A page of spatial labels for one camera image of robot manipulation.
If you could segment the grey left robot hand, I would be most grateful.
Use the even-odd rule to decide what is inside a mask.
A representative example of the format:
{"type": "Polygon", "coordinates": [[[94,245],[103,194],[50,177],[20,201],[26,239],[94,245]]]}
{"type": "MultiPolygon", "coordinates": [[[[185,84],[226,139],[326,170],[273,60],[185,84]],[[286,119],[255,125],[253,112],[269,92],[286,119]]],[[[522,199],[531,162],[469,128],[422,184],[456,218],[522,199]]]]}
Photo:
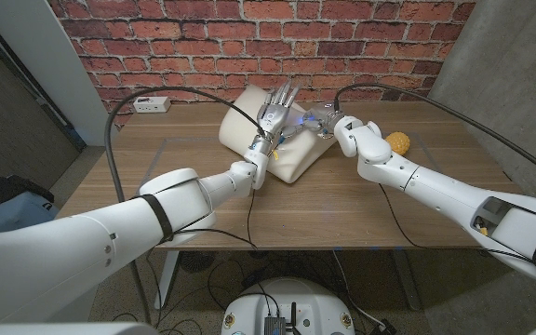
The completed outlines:
{"type": "Polygon", "coordinates": [[[291,81],[283,84],[276,93],[270,92],[266,95],[261,106],[257,120],[260,131],[249,145],[248,151],[268,155],[275,139],[277,139],[285,126],[290,107],[294,102],[300,86],[295,86],[292,90],[291,81]]]}

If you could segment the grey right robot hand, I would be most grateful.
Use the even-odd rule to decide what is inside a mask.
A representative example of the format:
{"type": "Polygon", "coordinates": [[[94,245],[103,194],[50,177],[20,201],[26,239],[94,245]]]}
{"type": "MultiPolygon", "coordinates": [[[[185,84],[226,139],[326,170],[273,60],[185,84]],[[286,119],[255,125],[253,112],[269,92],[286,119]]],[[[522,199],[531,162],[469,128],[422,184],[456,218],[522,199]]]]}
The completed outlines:
{"type": "Polygon", "coordinates": [[[343,117],[344,113],[337,111],[333,103],[319,103],[307,111],[292,108],[281,136],[287,139],[308,130],[328,140],[334,136],[334,128],[343,117]]]}

